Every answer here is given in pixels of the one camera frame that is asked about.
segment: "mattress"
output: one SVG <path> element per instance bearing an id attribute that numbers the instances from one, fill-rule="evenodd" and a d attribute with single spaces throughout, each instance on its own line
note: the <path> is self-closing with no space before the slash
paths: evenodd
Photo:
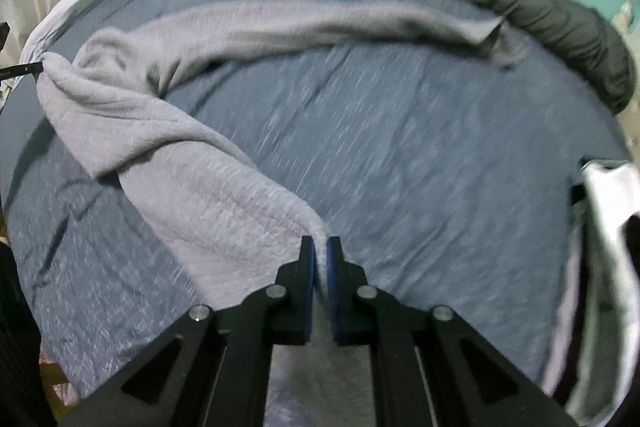
<path id="1" fill-rule="evenodd" d="M 104 0 L 50 51 L 225 0 Z M 409 0 L 481 20 L 465 0 Z M 166 99 L 305 199 L 369 280 L 420 308 L 452 306 L 540 382 L 570 256 L 583 156 L 628 159 L 609 110 L 533 38 L 503 70 L 428 44 L 351 42 L 216 64 Z M 49 349 L 86 396 L 200 297 L 124 197 L 47 123 L 33 81 L 0 114 L 0 194 L 20 282 Z M 268 425 L 312 425 L 280 383 Z"/>

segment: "metal screw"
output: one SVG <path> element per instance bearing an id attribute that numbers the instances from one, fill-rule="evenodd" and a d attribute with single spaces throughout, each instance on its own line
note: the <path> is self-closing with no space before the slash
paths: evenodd
<path id="1" fill-rule="evenodd" d="M 361 299 L 375 299 L 378 296 L 378 290 L 368 284 L 360 286 L 356 293 Z"/>
<path id="2" fill-rule="evenodd" d="M 436 306 L 433 309 L 433 317 L 442 322 L 449 322 L 453 318 L 453 310 L 448 306 Z"/>
<path id="3" fill-rule="evenodd" d="M 287 294 L 287 289 L 280 284 L 272 284 L 267 288 L 267 296 L 270 299 L 282 299 Z"/>
<path id="4" fill-rule="evenodd" d="M 196 322 L 203 321 L 209 317 L 209 307 L 204 304 L 196 304 L 189 310 L 189 316 Z"/>

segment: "gray towel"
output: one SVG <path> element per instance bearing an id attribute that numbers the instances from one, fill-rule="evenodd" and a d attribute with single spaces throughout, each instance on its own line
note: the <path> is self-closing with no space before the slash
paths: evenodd
<path id="1" fill-rule="evenodd" d="M 89 174 L 97 178 L 117 170 L 127 198 L 207 303 L 227 307 L 272 282 L 278 266 L 297 256 L 305 234 L 316 241 L 322 279 L 328 231 L 305 201 L 260 174 L 229 140 L 161 97 L 212 62 L 254 60 L 353 38 L 430 39 L 513 63 L 518 54 L 508 52 L 503 23 L 459 20 L 393 1 L 213 4 L 131 33 L 100 30 L 73 64 L 44 54 L 38 97 Z M 316 301 L 326 299 L 325 283 Z M 312 365 L 309 360 L 335 356 L 328 334 L 319 335 L 328 331 L 316 307 L 318 336 L 311 353 L 277 349 L 272 373 L 300 375 Z M 324 417 L 322 425 L 372 425 L 367 358 L 361 355 L 341 351 L 339 371 L 325 371 L 317 396 L 310 393 L 305 405 Z M 345 411 L 351 412 L 348 419 L 340 416 Z"/>

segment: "light gray blanket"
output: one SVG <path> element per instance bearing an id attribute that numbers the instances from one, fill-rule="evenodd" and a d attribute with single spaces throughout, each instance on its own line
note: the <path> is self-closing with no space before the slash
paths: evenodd
<path id="1" fill-rule="evenodd" d="M 38 97 L 92 177 L 118 170 L 127 198 L 186 267 L 207 303 L 220 308 L 272 282 L 278 266 L 297 255 L 305 234 L 316 240 L 324 276 L 327 229 L 305 201 L 260 174 L 229 140 L 161 100 L 169 89 L 212 62 L 253 60 L 353 38 L 428 39 L 513 64 L 522 51 L 502 28 L 499 17 L 460 20 L 392 1 L 206 5 L 130 33 L 100 30 L 73 64 L 45 54 Z M 320 309 L 314 326 L 316 333 L 329 330 Z M 345 411 L 350 412 L 345 425 L 372 425 L 362 352 L 342 352 L 341 363 L 324 371 L 309 360 L 335 358 L 327 336 L 310 349 L 311 356 L 297 350 L 286 357 L 276 350 L 274 374 L 323 379 L 304 403 L 320 425 L 341 425 Z"/>

